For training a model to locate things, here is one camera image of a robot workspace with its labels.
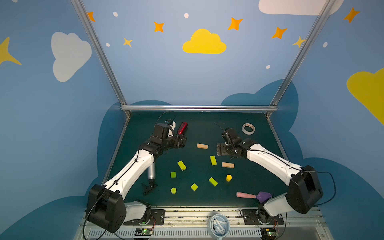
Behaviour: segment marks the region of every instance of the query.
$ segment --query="yellow star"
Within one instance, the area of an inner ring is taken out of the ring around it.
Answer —
[[[9,37],[0,44],[0,64],[5,61],[11,61],[13,63],[21,65],[14,57],[12,57],[8,52]]]
[[[241,21],[243,21],[243,20],[242,19],[236,20],[236,19],[232,18],[232,22],[231,22],[231,25],[229,26],[228,30],[236,29],[238,31],[239,30],[239,24],[241,23]]]
[[[292,46],[293,45],[298,45],[299,46],[299,48],[301,47],[301,44],[303,43],[305,41],[305,39],[301,39],[301,37],[299,36],[299,40],[296,42],[296,43],[294,43],[294,44],[292,44]]]
[[[357,11],[355,11],[354,8],[352,8],[352,10],[349,12],[349,14],[348,14],[343,20],[348,20],[349,23],[351,23],[352,20],[353,20],[353,18],[354,18],[357,14],[359,14],[359,13],[360,13],[360,12],[357,12]]]
[[[132,40],[126,40],[125,38],[124,38],[124,40],[125,40],[125,43],[123,44],[123,45],[129,45],[131,48],[132,48],[132,46],[131,46],[131,42],[132,42]]]
[[[95,19],[93,18],[93,12],[88,13],[89,20],[95,22]]]
[[[272,37],[272,38],[280,38],[283,36],[283,33],[287,30],[288,28],[286,29],[280,29],[280,28],[277,28],[276,29],[276,33],[275,35]]]
[[[163,25],[164,23],[155,22],[155,26],[156,26],[155,31],[161,31],[163,33]]]

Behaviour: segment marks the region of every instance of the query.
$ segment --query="dark green table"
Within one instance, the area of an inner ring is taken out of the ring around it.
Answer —
[[[149,138],[160,115],[161,112],[133,112],[109,178],[116,175],[131,160],[138,146]],[[174,115],[173,112],[165,113],[159,122],[172,119]],[[257,207],[258,200],[237,198],[236,192],[257,194],[263,191],[280,195],[287,191],[287,186],[278,177],[260,165],[245,158],[231,160],[229,156],[216,155],[216,144],[224,140],[221,136],[223,131],[214,122],[224,122],[235,128],[243,139],[251,137],[269,151],[282,156],[264,114],[177,112],[176,128],[183,121],[188,123],[186,146],[182,149],[170,149],[156,160],[157,187],[147,195],[142,194],[141,184],[148,185],[147,171],[144,171],[129,190],[125,202],[140,199],[152,206]],[[246,135],[241,130],[247,122],[256,128],[253,135]],[[196,147],[197,143],[207,144],[209,147],[207,150],[200,149]],[[215,166],[211,165],[212,155],[217,160]],[[177,165],[180,160],[187,167],[184,171]],[[222,162],[234,163],[235,168],[222,167]],[[171,178],[171,172],[176,172],[177,177]],[[232,181],[225,180],[227,174],[232,175]],[[211,177],[218,182],[216,187],[208,181]],[[198,186],[195,192],[190,188],[193,183]],[[170,192],[173,187],[177,189],[176,194]]]

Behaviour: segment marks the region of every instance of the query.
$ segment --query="mounting plate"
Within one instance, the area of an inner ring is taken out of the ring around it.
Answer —
[[[156,220],[157,225],[164,225],[164,209],[151,209],[151,216]],[[137,220],[127,221],[123,223],[125,226],[140,226],[141,223],[138,223]],[[153,218],[149,219],[149,222],[146,225],[142,226],[153,226]]]
[[[218,156],[229,156],[227,153],[227,146],[225,143],[218,143],[217,144],[217,155]]]
[[[245,216],[244,218],[245,225],[260,225],[260,222],[257,220],[258,216],[256,215],[257,209],[242,209],[241,211],[243,212],[243,216]],[[277,221],[278,225],[284,224],[283,216],[281,214],[272,218],[274,218]]]

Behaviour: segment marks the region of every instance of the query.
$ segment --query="tape roll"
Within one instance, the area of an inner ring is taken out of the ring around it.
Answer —
[[[248,132],[247,130],[245,130],[244,127],[250,127],[252,128],[252,131],[251,132]],[[242,127],[242,130],[243,130],[243,133],[245,133],[246,135],[252,135],[254,132],[255,132],[255,126],[250,124],[250,123],[244,123],[243,127]]]

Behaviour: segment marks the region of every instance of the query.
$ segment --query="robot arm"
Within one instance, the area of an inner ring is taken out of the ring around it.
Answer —
[[[268,224],[272,221],[271,217],[284,212],[297,211],[306,214],[323,196],[319,178],[313,167],[301,167],[289,162],[250,138],[242,140],[233,128],[225,129],[222,137],[225,143],[217,144],[218,156],[246,157],[288,185],[287,193],[261,203],[258,208],[261,224]]]
[[[145,186],[144,195],[156,187],[155,161],[170,148],[182,148],[186,138],[183,133],[187,123],[183,122],[175,132],[176,123],[167,120],[158,123],[148,141],[139,146],[134,157],[114,177],[103,186],[94,185],[89,191],[86,219],[113,233],[123,222],[138,219],[147,222],[151,206],[134,201],[125,207],[124,199],[139,176],[148,169],[149,187]]]

